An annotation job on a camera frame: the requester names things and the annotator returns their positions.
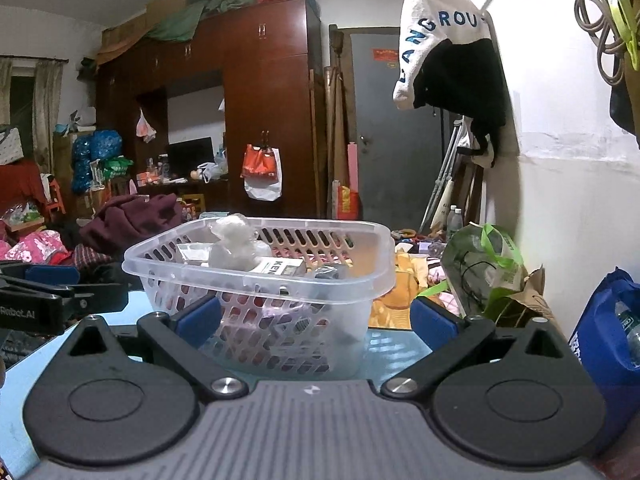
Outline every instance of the black and white jacket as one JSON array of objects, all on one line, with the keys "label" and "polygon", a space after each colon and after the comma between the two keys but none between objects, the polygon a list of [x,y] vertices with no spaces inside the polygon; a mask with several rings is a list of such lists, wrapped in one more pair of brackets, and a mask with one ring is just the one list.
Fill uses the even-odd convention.
[{"label": "black and white jacket", "polygon": [[502,69],[471,0],[404,0],[394,101],[400,109],[431,105],[470,117],[480,149],[458,151],[483,154],[487,136],[497,151],[506,109]]}]

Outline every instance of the white storage container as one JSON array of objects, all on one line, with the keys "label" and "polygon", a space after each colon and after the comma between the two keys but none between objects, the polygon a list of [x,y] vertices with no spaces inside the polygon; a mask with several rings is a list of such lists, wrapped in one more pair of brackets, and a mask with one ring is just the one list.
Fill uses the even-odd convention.
[{"label": "white storage container", "polygon": [[156,310],[174,314],[215,293],[223,309],[202,348],[226,367],[257,375],[338,378],[353,374],[372,301],[396,284],[389,229],[369,222],[249,218],[275,256],[308,267],[350,265],[344,280],[269,276],[177,263],[176,244],[213,241],[215,219],[182,224],[128,249],[124,271],[140,276]]}]

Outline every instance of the white wall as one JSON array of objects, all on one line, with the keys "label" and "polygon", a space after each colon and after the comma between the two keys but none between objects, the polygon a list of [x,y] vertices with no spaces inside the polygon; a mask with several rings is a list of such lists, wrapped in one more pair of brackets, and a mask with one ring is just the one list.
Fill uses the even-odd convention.
[{"label": "white wall", "polygon": [[322,62],[329,65],[329,25],[351,27],[399,27],[404,0],[316,0],[322,21]]},{"label": "white wall", "polygon": [[91,104],[88,84],[76,80],[77,66],[100,47],[102,28],[41,10],[0,6],[0,55],[69,60],[63,70],[58,115],[58,122],[66,124],[71,112]]},{"label": "white wall", "polygon": [[607,272],[619,266],[640,280],[640,151],[609,117],[610,88],[573,8],[489,7],[514,125],[486,173],[488,219],[515,231],[529,269],[546,267],[545,298],[568,335]]},{"label": "white wall", "polygon": [[217,152],[225,131],[225,113],[218,110],[223,97],[222,86],[217,86],[170,98],[169,144],[211,137],[213,152]]}]

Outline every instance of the metal screw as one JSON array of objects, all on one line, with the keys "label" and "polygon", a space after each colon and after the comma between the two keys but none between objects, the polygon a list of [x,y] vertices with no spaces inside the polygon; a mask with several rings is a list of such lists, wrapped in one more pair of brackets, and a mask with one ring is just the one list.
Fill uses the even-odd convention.
[{"label": "metal screw", "polygon": [[211,389],[221,395],[234,395],[242,390],[242,386],[242,383],[234,377],[223,377],[211,383]]},{"label": "metal screw", "polygon": [[406,377],[394,377],[386,382],[385,387],[395,394],[410,394],[418,389],[418,383]]}]

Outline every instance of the black monitor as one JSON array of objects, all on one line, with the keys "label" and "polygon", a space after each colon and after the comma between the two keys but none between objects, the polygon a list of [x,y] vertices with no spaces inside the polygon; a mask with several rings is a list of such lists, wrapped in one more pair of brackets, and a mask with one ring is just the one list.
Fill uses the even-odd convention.
[{"label": "black monitor", "polygon": [[204,162],[213,162],[211,137],[169,144],[167,148],[171,174],[188,178],[191,171]]}]

